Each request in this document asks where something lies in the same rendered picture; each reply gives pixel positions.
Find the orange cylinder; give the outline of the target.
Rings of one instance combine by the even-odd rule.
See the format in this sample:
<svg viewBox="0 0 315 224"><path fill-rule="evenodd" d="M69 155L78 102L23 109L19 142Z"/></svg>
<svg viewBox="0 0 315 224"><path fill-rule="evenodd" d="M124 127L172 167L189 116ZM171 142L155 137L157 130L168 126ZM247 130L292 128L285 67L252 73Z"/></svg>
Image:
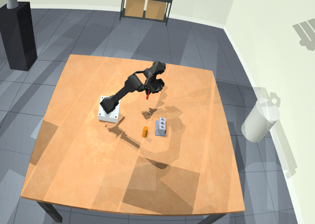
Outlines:
<svg viewBox="0 0 315 224"><path fill-rule="evenodd" d="M143 128L142 137L145 138L148 132L148 127Z"/></svg>

